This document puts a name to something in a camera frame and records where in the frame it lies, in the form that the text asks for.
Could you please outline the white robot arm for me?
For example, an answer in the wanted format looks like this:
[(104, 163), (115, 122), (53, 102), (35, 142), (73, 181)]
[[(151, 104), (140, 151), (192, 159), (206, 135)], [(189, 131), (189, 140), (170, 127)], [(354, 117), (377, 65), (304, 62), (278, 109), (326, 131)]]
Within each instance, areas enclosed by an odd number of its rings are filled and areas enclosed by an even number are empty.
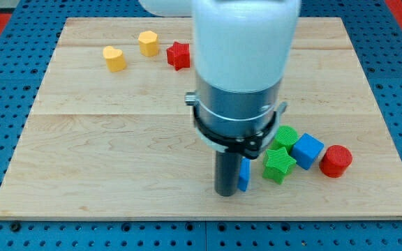
[(282, 79), (300, 0), (140, 0), (149, 13), (193, 18), (197, 74), (225, 91), (267, 89)]

